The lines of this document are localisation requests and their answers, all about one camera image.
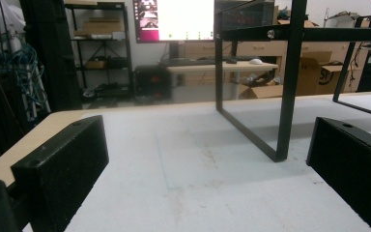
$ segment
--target black metal frame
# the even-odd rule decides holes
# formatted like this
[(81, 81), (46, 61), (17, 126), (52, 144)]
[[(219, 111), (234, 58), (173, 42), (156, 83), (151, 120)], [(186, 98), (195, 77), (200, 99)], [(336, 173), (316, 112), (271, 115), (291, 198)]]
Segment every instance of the black metal frame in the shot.
[[(365, 18), (371, 18), (371, 15), (370, 16), (361, 16), (361, 17), (358, 17), (357, 18), (357, 22), (355, 23), (355, 27), (356, 28), (359, 28), (360, 25), (361, 25), (361, 23), (362, 23), (362, 21)], [(355, 45), (356, 45), (355, 42), (352, 42), (352, 43), (349, 44), (349, 48), (348, 48), (348, 51), (346, 53), (344, 65), (343, 65), (342, 70), (341, 70), (341, 73), (339, 75), (339, 80), (338, 80), (338, 83), (336, 85), (336, 89), (335, 89), (335, 92), (333, 94), (333, 99), (332, 100), (333, 100), (333, 102), (340, 103), (340, 104), (349, 106), (351, 108), (354, 108), (354, 109), (357, 109), (357, 110), (360, 110), (360, 111), (363, 111), (363, 112), (366, 112), (366, 113), (370, 113), (371, 114), (371, 110), (370, 109), (363, 108), (363, 107), (360, 107), (360, 106), (357, 106), (357, 105), (354, 105), (354, 104), (350, 104), (350, 103), (346, 103), (346, 102), (343, 102), (343, 101), (340, 101), (339, 100), (339, 95), (341, 93), (342, 87), (343, 87), (343, 85), (345, 83), (345, 80), (346, 80), (346, 75), (347, 75), (347, 71), (348, 71), (347, 68), (348, 68), (348, 66), (351, 63), (352, 56), (353, 56), (353, 53), (354, 53)]]
[[(293, 0), (291, 23), (288, 25), (262, 26), (241, 30), (222, 31), (222, 14), (244, 7), (246, 4), (260, 4), (264, 0), (252, 0), (237, 7), (215, 13), (215, 104), (216, 109), (238, 130), (247, 136), (259, 149), (273, 161), (288, 158), (291, 127), (294, 114), (295, 97), (299, 75), (300, 50), (302, 42), (351, 42), (341, 76), (346, 74), (355, 42), (371, 42), (371, 28), (304, 28), (307, 1)], [(222, 41), (288, 41), (285, 80), (283, 86), (281, 113), (277, 146), (274, 150), (267, 142), (252, 132), (230, 112), (223, 108), (222, 102)]]

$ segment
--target table surface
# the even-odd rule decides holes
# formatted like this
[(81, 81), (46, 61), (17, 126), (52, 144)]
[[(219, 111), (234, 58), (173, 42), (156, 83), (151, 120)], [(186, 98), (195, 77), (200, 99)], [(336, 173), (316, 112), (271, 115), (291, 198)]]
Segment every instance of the table surface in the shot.
[[(371, 95), (341, 95), (371, 106)], [(273, 146), (280, 99), (224, 108)], [(59, 112), (0, 158), (10, 165), (79, 118), (101, 114), (110, 163), (67, 231), (371, 231), (305, 160), (316, 116), (371, 132), (371, 115), (331, 96), (297, 98), (288, 159), (272, 162), (213, 102)]]
[[(222, 69), (225, 72), (261, 72), (271, 71), (277, 68), (278, 66), (276, 64), (263, 63), (261, 65), (251, 65), (248, 61), (239, 61), (237, 64), (222, 63)], [(215, 65), (167, 67), (167, 70), (172, 73), (214, 72)]]

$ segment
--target screw hole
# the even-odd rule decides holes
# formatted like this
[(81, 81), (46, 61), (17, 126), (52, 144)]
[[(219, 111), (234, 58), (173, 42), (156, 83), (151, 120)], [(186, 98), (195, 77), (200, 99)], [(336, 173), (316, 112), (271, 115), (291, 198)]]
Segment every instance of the screw hole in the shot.
[(352, 128), (352, 127), (353, 127), (353, 126), (350, 125), (350, 124), (343, 124), (343, 126), (344, 126), (345, 128)]

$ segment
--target shelf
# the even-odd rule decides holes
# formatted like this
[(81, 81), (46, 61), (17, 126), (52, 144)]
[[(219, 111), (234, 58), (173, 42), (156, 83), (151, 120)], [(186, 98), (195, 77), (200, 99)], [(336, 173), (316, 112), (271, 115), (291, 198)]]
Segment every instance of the shelf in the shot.
[(121, 42), (125, 43), (126, 40), (114, 40), (114, 39), (87, 39), (87, 38), (82, 38), (82, 39), (77, 39), (77, 38), (72, 38), (71, 41), (75, 42)]
[(76, 67), (78, 71), (111, 71), (111, 70), (125, 70), (128, 67), (121, 67), (121, 68), (106, 68), (106, 69), (86, 69), (86, 68), (80, 68)]
[[(121, 23), (121, 25), (119, 27), (120, 29), (118, 29), (118, 27), (116, 27), (116, 25), (113, 24), (113, 25), (111, 25), (110, 29), (107, 30), (107, 32), (106, 31), (104, 31), (104, 33), (103, 33), (103, 31), (97, 32), (97, 34), (100, 34), (100, 35), (102, 35), (102, 33), (104, 35), (108, 35), (107, 37), (104, 37), (104, 38), (107, 38), (107, 39), (87, 38), (86, 37), (86, 36), (88, 36), (87, 34), (94, 34), (94, 33), (88, 33), (88, 32), (85, 32), (86, 34), (81, 34), (83, 36), (77, 36), (77, 37), (71, 38), (71, 42), (76, 44), (76, 49), (77, 49), (77, 54), (78, 54), (78, 66), (79, 66), (79, 67), (76, 67), (76, 69), (78, 71), (80, 71), (80, 73), (81, 73), (83, 88), (86, 89), (86, 88), (89, 87), (89, 86), (87, 86), (86, 72), (106, 71), (104, 74), (107, 77), (107, 84), (110, 84), (110, 81), (111, 81), (110, 78), (112, 76), (110, 75), (110, 73), (108, 71), (121, 70), (121, 71), (126, 71), (127, 72), (128, 83), (129, 83), (128, 90), (132, 94), (133, 89), (134, 89), (134, 87), (133, 87), (134, 83), (133, 83), (133, 78), (132, 78), (130, 44), (129, 44), (129, 40), (127, 40), (127, 38), (128, 38), (128, 12), (127, 12), (127, 8), (125, 6), (125, 3), (124, 2), (102, 2), (102, 3), (98, 2), (98, 3), (91, 3), (91, 4), (94, 4), (94, 5), (90, 5), (90, 4), (85, 5), (85, 4), (79, 4), (79, 3), (81, 3), (81, 1), (75, 1), (78, 4), (70, 4), (70, 2), (73, 2), (73, 1), (69, 1), (69, 3), (65, 4), (65, 8), (71, 10), (71, 19), (72, 19), (72, 22), (73, 22), (74, 31), (78, 30), (76, 14), (75, 14), (75, 11), (77, 11), (77, 10), (84, 12), (84, 14), (80, 14), (80, 15), (84, 15), (85, 18), (84, 19), (79, 18), (79, 20), (85, 20), (85, 19), (88, 19), (88, 18), (90, 19), (90, 16), (97, 15), (96, 13), (93, 13), (93, 10), (117, 11), (118, 15), (117, 16), (114, 15), (113, 17), (118, 17), (118, 18), (121, 19), (120, 22), (116, 21), (116, 23)], [(111, 32), (113, 32), (113, 34), (116, 32), (117, 37), (119, 39), (110, 38), (109, 35), (111, 34)], [(83, 57), (82, 46), (83, 46), (84, 43), (100, 43), (100, 46), (92, 54), (92, 56), (90, 58), (89, 57)], [(114, 46), (112, 48), (112, 47), (109, 46), (110, 44), (117, 45), (118, 47)], [(92, 58), (95, 58), (95, 56), (98, 54), (98, 52), (102, 51), (102, 56), (104, 56), (104, 57), (108, 57), (110, 55), (116, 56), (116, 57), (121, 57), (121, 55), (116, 52), (116, 50), (119, 50), (119, 52), (120, 52), (121, 49), (124, 50), (124, 51), (122, 51), (122, 55), (124, 54), (123, 56), (127, 59), (127, 61), (122, 66), (117, 66), (118, 68), (101, 68), (101, 66), (99, 66), (100, 67), (99, 69), (86, 69), (86, 68), (84, 68), (86, 63), (83, 62), (83, 61), (84, 60), (92, 60)]]
[(71, 10), (113, 10), (113, 11), (123, 11), (125, 9), (125, 4), (121, 2), (103, 2), (97, 5), (82, 5), (82, 4), (65, 4), (65, 8)]

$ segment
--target metal shelving unit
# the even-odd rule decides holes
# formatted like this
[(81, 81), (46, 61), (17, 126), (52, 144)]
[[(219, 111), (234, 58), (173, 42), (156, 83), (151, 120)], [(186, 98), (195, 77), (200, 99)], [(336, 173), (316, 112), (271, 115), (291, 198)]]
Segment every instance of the metal shelving unit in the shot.
[[(240, 4), (239, 6), (215, 13), (215, 104), (217, 111), (245, 136), (247, 136), (247, 138), (249, 138), (270, 159), (273, 161), (284, 161), (288, 158), (302, 42), (350, 42), (351, 45), (340, 77), (340, 80), (343, 82), (345, 80), (348, 65), (352, 58), (355, 43), (371, 42), (371, 28), (304, 28), (303, 23), (305, 21), (307, 1), (293, 0), (290, 24), (261, 26), (229, 31), (222, 30), (223, 13), (242, 9), (250, 4), (262, 4), (264, 2), (266, 2), (266, 0), (252, 0)], [(237, 47), (238, 42), (263, 42), (272, 40), (288, 42), (287, 57), (289, 58), (286, 60), (276, 150), (264, 141), (264, 139), (240, 122), (232, 113), (223, 108), (221, 76), (221, 50), (223, 41), (232, 42), (233, 46)]]
[(84, 88), (87, 88), (87, 83), (86, 83), (86, 72), (87, 71), (98, 71), (98, 70), (104, 70), (107, 72), (107, 77), (109, 76), (108, 71), (109, 70), (115, 70), (117, 68), (105, 68), (105, 69), (86, 69), (85, 64), (83, 62), (83, 57), (82, 57), (82, 50), (81, 50), (81, 44), (82, 43), (100, 43), (99, 48), (97, 51), (93, 54), (95, 56), (98, 52), (102, 51), (104, 53), (104, 56), (107, 54), (107, 50), (111, 51), (111, 53), (116, 54), (116, 52), (110, 48), (108, 45), (109, 43), (123, 43), (124, 46), (126, 47), (126, 52), (127, 52), (127, 66), (126, 67), (121, 67), (119, 69), (127, 69), (128, 70), (128, 89), (129, 93), (133, 93), (133, 78), (132, 78), (132, 64), (131, 64), (131, 52), (130, 52), (130, 44), (129, 44), (129, 39), (128, 39), (128, 12), (127, 8), (125, 6), (125, 3), (123, 2), (104, 2), (104, 3), (98, 3), (97, 5), (74, 5), (74, 4), (65, 4), (65, 7), (67, 9), (71, 10), (71, 17), (73, 20), (73, 28), (74, 30), (77, 30), (77, 22), (76, 22), (76, 15), (75, 11), (76, 10), (83, 10), (83, 11), (93, 11), (93, 10), (102, 10), (102, 11), (117, 11), (121, 12), (123, 14), (123, 20), (124, 20), (124, 27), (125, 27), (125, 39), (121, 41), (117, 40), (111, 40), (111, 39), (71, 39), (72, 42), (77, 44), (77, 53), (78, 53), (78, 62), (80, 67), (77, 69), (81, 72), (82, 78), (83, 78), (83, 85)]

